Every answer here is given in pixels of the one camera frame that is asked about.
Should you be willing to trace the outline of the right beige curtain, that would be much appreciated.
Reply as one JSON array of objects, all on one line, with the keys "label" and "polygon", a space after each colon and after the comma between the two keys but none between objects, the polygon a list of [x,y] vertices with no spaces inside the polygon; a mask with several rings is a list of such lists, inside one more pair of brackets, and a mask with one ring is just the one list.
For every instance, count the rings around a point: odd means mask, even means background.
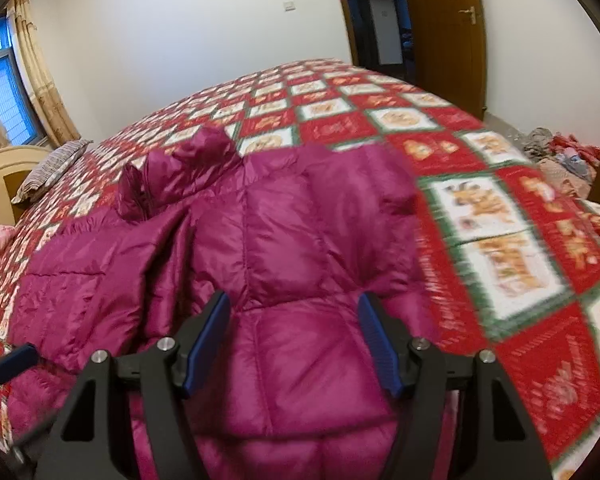
[{"label": "right beige curtain", "polygon": [[54,148],[80,140],[38,44],[30,0],[9,0],[6,18],[24,90],[46,138]]}]

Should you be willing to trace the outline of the brown wooden door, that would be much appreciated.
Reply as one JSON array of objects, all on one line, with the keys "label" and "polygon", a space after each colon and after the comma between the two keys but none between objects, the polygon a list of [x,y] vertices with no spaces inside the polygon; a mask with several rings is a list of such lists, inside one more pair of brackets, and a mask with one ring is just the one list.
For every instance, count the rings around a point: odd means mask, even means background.
[{"label": "brown wooden door", "polygon": [[[481,119],[486,111],[486,26],[481,0],[406,0],[416,84]],[[460,9],[474,6],[473,25]]]}]

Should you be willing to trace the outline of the blue window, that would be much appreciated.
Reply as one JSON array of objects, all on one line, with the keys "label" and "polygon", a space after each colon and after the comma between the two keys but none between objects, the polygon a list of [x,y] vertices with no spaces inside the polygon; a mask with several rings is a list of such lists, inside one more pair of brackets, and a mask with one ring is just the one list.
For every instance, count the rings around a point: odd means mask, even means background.
[{"label": "blue window", "polygon": [[0,121],[11,144],[41,144],[44,132],[16,65],[6,15],[0,15]]}]

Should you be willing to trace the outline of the red patterned bed quilt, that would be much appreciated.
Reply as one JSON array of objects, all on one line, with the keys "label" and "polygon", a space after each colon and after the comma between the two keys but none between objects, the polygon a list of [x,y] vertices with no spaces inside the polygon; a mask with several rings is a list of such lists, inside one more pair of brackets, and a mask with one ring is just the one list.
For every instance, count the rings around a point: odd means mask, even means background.
[{"label": "red patterned bed quilt", "polygon": [[124,166],[171,153],[204,128],[223,130],[242,155],[396,148],[416,180],[417,259],[436,326],[430,338],[410,331],[444,352],[493,351],[550,478],[600,479],[600,205],[559,192],[513,144],[440,96],[326,58],[198,91],[85,153],[0,255],[0,356],[17,347],[9,321],[32,255],[62,222],[112,205]]}]

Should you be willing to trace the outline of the cream wooden headboard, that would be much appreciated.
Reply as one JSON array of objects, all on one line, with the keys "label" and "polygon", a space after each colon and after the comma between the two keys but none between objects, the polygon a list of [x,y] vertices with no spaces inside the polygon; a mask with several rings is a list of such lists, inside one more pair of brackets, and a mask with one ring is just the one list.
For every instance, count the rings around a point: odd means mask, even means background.
[{"label": "cream wooden headboard", "polygon": [[0,224],[15,226],[26,210],[13,205],[20,184],[47,156],[48,148],[35,145],[6,146],[0,149]]}]

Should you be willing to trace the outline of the clothes pile on floor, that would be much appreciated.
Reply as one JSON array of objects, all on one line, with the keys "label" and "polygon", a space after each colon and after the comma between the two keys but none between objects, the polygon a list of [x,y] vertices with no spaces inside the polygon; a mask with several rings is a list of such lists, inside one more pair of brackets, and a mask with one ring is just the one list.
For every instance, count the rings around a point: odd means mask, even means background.
[{"label": "clothes pile on floor", "polygon": [[571,197],[588,197],[600,166],[600,148],[547,128],[526,134],[520,145],[554,188]]}]

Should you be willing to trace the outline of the striped grey pillow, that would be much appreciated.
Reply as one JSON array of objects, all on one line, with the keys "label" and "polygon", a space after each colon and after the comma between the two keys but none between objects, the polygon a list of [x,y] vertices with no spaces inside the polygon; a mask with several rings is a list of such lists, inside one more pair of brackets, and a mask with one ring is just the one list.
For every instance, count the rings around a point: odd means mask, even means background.
[{"label": "striped grey pillow", "polygon": [[33,204],[40,200],[85,154],[90,144],[89,140],[75,140],[50,152],[20,184],[16,195],[12,198],[12,204]]}]

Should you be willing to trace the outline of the magenta puffer jacket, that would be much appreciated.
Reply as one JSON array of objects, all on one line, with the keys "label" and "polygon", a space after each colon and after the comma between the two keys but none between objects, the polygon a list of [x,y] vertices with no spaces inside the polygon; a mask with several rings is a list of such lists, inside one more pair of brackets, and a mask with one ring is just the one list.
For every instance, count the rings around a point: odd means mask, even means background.
[{"label": "magenta puffer jacket", "polygon": [[239,154],[204,128],[126,165],[110,206],[62,222],[18,284],[9,341],[41,363],[12,381],[22,436],[91,355],[142,351],[217,290],[230,326],[186,406],[215,479],[375,479],[396,434],[356,304],[374,292],[433,337],[416,247],[416,180],[387,144]]}]

